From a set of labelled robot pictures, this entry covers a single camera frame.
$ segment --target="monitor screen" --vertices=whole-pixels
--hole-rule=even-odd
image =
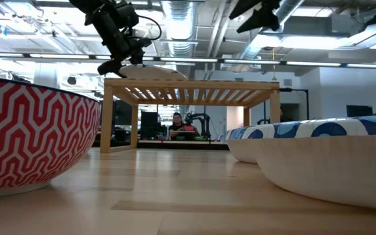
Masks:
[[[364,116],[372,116],[372,106],[362,106],[362,105],[347,105],[347,116],[348,118],[355,118],[355,117],[364,117]]]

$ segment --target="computer monitor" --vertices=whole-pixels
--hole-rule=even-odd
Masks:
[[[114,102],[114,125],[131,125],[132,106],[124,101]]]
[[[157,137],[158,114],[157,112],[142,112],[140,137],[143,140],[152,140]]]
[[[346,106],[347,116],[349,118],[372,116],[372,106],[362,106],[362,105],[347,105]]]

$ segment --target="ceiling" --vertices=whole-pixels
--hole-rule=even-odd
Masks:
[[[140,5],[146,1],[134,1]],[[191,57],[212,57],[208,56],[210,40],[214,38],[213,48],[210,55],[216,57],[236,57],[245,50],[249,43],[255,38],[256,31],[251,33],[237,33],[236,30],[251,15],[251,10],[243,16],[227,21],[227,14],[230,8],[230,0],[224,6],[224,14],[218,22],[220,0],[194,0],[196,6],[194,34],[189,41],[194,44],[194,52]],[[345,16],[349,23],[348,29],[357,29],[362,26],[357,22],[359,15],[376,9],[376,0],[307,0],[296,10],[292,17],[286,22],[286,29],[295,29],[301,32],[298,26],[305,26],[306,22],[320,21],[319,27],[324,27],[325,23],[331,23],[331,16]],[[146,56],[169,56],[170,31],[172,33],[184,33],[185,29],[169,28],[168,19],[161,11],[138,10],[139,15],[149,16],[156,20],[163,28],[163,36],[156,40],[151,46],[145,48]],[[10,17],[8,15],[17,14],[25,16],[22,18]],[[47,1],[1,1],[0,2],[0,34],[1,26],[5,26],[7,35],[0,39],[0,52],[16,52],[29,54],[90,54],[90,55],[110,55],[110,52],[101,44],[101,38],[92,25],[85,26],[85,15],[77,8],[72,8],[69,2],[64,0]],[[219,30],[213,37],[213,29]],[[140,23],[135,27],[136,34],[143,37],[155,37],[159,31],[151,22],[140,19]],[[277,47],[274,50],[261,50],[258,54],[262,59],[288,59],[297,61],[335,61],[346,60],[347,55],[354,51],[331,51],[331,50],[308,50],[300,48]],[[376,61],[376,51],[358,50],[361,60],[357,62]],[[97,76],[97,63],[61,63],[59,66],[66,68],[71,75],[84,74]],[[191,66],[191,70],[203,69],[201,65]],[[7,72],[15,73],[29,79],[33,79],[34,62],[32,61],[0,61],[0,76],[5,76]],[[300,67],[278,67],[277,70],[284,72],[297,72]],[[262,72],[272,71],[273,67],[262,66]]]

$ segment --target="white wall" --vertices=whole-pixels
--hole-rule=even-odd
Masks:
[[[310,119],[319,119],[322,117],[321,107],[321,80],[320,69],[313,69],[300,79],[302,89],[309,90],[309,114]]]
[[[318,68],[300,84],[309,90],[310,119],[347,117],[347,105],[372,106],[376,113],[376,69]]]
[[[232,130],[243,126],[243,107],[229,106],[227,107],[227,129]]]

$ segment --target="wooden slat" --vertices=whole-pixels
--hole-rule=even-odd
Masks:
[[[134,95],[125,88],[115,87],[113,89],[113,94],[127,104],[133,105],[137,103],[137,99],[134,97]]]
[[[269,90],[279,89],[278,82],[235,82],[235,81],[193,81],[193,80],[144,80],[105,78],[106,86],[120,87],[162,87],[162,88],[193,88],[193,89],[242,89]]]
[[[153,98],[151,97],[151,95],[148,93],[148,91],[145,89],[145,88],[137,88],[140,90],[140,92],[143,93],[143,95],[148,98],[149,101],[152,101]]]
[[[236,99],[239,98],[240,95],[242,95],[243,93],[245,93],[244,90],[239,90],[234,96],[232,99],[228,100],[227,102],[229,103],[235,103],[236,102]]]
[[[246,92],[246,94],[241,97],[239,100],[238,100],[238,103],[241,103],[243,102],[244,100],[246,100],[250,95],[252,95],[255,91],[248,91]]]
[[[185,88],[180,88],[181,101],[185,101]]]
[[[207,97],[206,97],[206,102],[209,102],[212,99],[214,91],[215,91],[215,89],[209,89],[208,90]]]
[[[194,101],[194,89],[188,89],[189,102]]]
[[[226,89],[220,89],[217,95],[214,98],[214,102],[219,102],[220,97],[223,95],[223,93],[226,91]]]
[[[198,97],[196,98],[198,101],[203,100],[205,89],[198,89]]]
[[[172,99],[174,101],[178,100],[178,98],[176,97],[176,93],[175,93],[175,89],[174,88],[169,88],[169,93],[170,93],[170,96],[172,97]]]
[[[161,100],[161,97],[159,96],[159,94],[157,93],[157,88],[154,88],[154,87],[148,87],[149,91],[151,92],[151,94],[156,98],[157,101]]]
[[[256,105],[268,100],[270,97],[270,93],[271,91],[261,91],[260,93],[253,95],[251,99],[244,101],[242,106],[253,108]]]
[[[221,102],[226,102],[228,100],[228,98],[230,98],[235,91],[236,91],[235,89],[229,90],[228,93],[226,94],[226,96],[221,100]]]
[[[138,92],[135,88],[130,87],[129,88],[130,92],[136,96],[137,99],[143,99],[143,96]]]
[[[161,91],[161,95],[166,101],[169,101],[168,93],[166,92],[165,88],[159,88],[159,91]]]
[[[173,101],[173,100],[169,100],[169,101],[166,101],[166,100],[160,100],[160,101],[141,100],[139,102],[139,104],[166,104],[166,105],[184,104],[184,105],[210,105],[210,106],[242,106],[238,102],[224,102],[224,103],[223,102],[211,102],[211,101],[209,101],[209,102],[206,102],[206,101],[189,102],[189,101],[181,101],[181,100],[177,100],[177,101]]]

